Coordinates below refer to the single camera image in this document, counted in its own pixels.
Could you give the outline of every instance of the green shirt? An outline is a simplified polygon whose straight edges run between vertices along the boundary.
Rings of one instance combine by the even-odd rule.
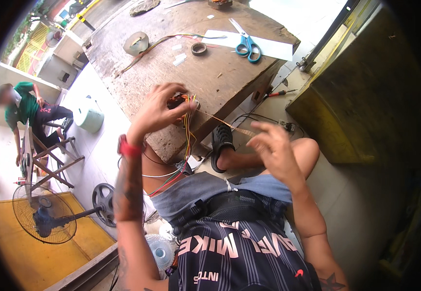
[[[30,82],[20,82],[16,84],[15,91],[21,95],[21,102],[19,107],[16,104],[10,105],[5,111],[5,121],[9,128],[14,130],[17,126],[17,122],[21,121],[22,124],[26,124],[29,118],[29,125],[33,125],[34,117],[39,109],[36,97],[34,97],[30,91],[33,90],[33,84]]]

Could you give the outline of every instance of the man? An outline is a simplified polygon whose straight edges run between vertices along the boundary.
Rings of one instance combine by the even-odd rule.
[[[263,164],[266,170],[260,175],[239,184],[206,172],[179,175],[151,197],[180,243],[178,269],[160,280],[142,229],[142,190],[154,192],[176,167],[163,163],[144,144],[144,137],[196,108],[193,102],[167,108],[175,92],[186,91],[178,83],[154,86],[119,147],[124,158],[114,211],[121,289],[347,290],[327,241],[324,218],[305,181],[318,159],[317,143],[308,138],[290,142],[283,128],[265,122],[252,123],[261,131],[247,144],[255,154],[234,152],[225,127],[217,127],[212,138],[217,152],[213,163],[219,170]],[[304,258],[281,225],[289,202]]]
[[[11,84],[0,86],[0,108],[5,109],[5,121],[15,136],[17,149],[16,166],[19,167],[21,160],[21,145],[19,139],[19,130],[17,122],[26,124],[29,119],[29,125],[33,128],[33,135],[37,137],[47,148],[64,140],[61,128],[49,135],[45,135],[43,125],[45,122],[62,118],[73,118],[71,110],[59,105],[51,105],[44,101],[40,96],[39,87],[30,82],[19,82],[15,87]],[[43,151],[38,143],[34,142],[36,152]]]

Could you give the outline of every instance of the power strip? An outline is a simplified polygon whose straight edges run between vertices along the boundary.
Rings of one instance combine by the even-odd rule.
[[[283,119],[278,120],[278,124],[281,125],[286,131],[293,132],[295,131],[295,125],[292,122],[286,122]]]

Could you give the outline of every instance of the yellow pole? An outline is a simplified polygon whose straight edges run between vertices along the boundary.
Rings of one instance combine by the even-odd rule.
[[[91,5],[89,5],[86,9],[84,9],[83,11],[81,11],[80,13],[79,13],[79,15],[81,15],[81,16],[83,16],[86,12],[88,12],[89,11],[89,9],[91,9],[91,7],[92,6],[94,6],[94,5],[96,5],[97,4],[97,2],[99,2],[100,0],[95,0],[93,3],[91,3]],[[74,21],[69,25],[69,26],[67,26],[66,27],[66,30],[71,30],[72,28],[73,28],[73,26],[76,24],[76,22],[78,22],[78,17],[76,17],[75,19],[74,19]]]

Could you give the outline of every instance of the hand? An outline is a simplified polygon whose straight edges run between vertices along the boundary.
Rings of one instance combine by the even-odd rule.
[[[36,102],[39,104],[40,108],[43,108],[44,107],[44,104],[45,104],[44,98],[37,97],[36,98]]]
[[[246,144],[260,155],[264,166],[279,181],[291,184],[304,176],[296,163],[286,130],[275,124],[253,121],[251,126],[263,132],[251,138]]]
[[[21,154],[16,156],[16,166],[19,167],[19,161],[21,160]]]
[[[144,104],[131,122],[126,138],[161,130],[191,110],[196,109],[195,102],[183,102],[174,109],[168,109],[167,100],[176,92],[186,93],[188,90],[180,83],[164,83],[155,85],[146,95]]]

